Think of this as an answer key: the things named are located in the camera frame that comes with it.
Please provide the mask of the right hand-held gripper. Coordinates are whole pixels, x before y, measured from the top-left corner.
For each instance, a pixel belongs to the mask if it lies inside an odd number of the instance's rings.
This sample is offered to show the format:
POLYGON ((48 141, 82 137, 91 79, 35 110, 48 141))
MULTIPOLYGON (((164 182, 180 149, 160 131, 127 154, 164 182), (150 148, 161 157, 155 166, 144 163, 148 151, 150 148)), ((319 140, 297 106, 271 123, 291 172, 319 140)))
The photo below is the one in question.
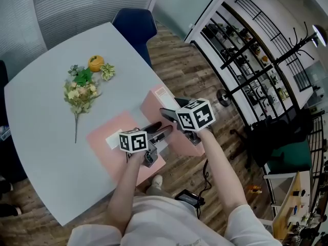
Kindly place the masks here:
POLYGON ((161 115, 172 123, 177 123, 177 130, 193 144, 198 145, 201 140, 197 133, 207 128, 211 133, 211 124, 215 116, 207 99, 174 98, 180 108, 176 111, 160 108, 161 115))

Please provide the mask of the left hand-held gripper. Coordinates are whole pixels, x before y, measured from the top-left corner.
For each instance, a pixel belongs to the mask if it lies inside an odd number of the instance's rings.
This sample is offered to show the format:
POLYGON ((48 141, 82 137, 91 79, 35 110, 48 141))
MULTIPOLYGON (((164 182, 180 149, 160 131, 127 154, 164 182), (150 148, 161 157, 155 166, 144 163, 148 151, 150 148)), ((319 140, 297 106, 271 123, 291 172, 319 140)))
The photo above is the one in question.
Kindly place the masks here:
POLYGON ((143 165, 150 168, 158 159, 157 143, 172 133, 172 126, 161 128, 162 122, 150 124, 142 130, 129 130, 119 133, 119 147, 126 153, 126 162, 132 154, 145 152, 143 165))

